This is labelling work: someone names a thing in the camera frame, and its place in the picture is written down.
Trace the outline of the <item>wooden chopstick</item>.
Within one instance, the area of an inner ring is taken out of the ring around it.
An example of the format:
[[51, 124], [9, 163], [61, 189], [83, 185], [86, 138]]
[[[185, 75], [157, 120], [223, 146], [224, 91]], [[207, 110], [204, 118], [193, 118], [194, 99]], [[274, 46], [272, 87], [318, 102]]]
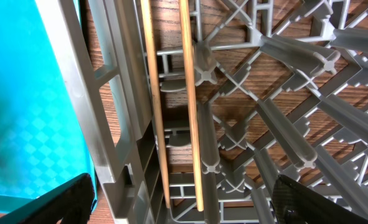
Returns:
[[187, 0], [179, 0], [180, 25], [185, 66], [186, 92], [188, 98], [188, 115], [190, 124], [191, 150], [193, 157], [193, 175], [195, 181], [196, 207], [199, 212], [204, 210], [201, 182], [200, 142], [196, 107], [195, 74], [193, 64], [193, 46], [191, 39], [190, 12]]
[[160, 100], [159, 72], [157, 68], [157, 51], [155, 49], [154, 32], [152, 27], [152, 15], [150, 0], [141, 0], [141, 12], [143, 17], [144, 37], [147, 51], [147, 63], [149, 67], [150, 88], [154, 110], [155, 130], [159, 149], [160, 170], [162, 175], [163, 193], [165, 204], [170, 208], [170, 191], [168, 181], [168, 164], [165, 145], [165, 133], [163, 128], [162, 106]]

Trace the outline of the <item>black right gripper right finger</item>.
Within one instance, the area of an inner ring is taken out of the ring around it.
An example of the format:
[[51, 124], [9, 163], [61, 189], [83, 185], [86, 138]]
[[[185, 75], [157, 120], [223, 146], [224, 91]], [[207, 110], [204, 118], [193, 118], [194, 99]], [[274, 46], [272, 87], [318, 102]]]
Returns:
[[283, 174], [274, 183], [272, 205], [279, 224], [368, 223], [368, 218], [350, 212]]

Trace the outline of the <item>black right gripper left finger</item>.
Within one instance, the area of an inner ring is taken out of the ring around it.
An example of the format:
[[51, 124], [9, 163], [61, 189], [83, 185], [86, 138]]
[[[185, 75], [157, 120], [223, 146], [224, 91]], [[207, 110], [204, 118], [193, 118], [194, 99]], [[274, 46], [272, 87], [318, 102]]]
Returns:
[[95, 196], [91, 176], [82, 173], [0, 217], [0, 224], [87, 223], [94, 207]]

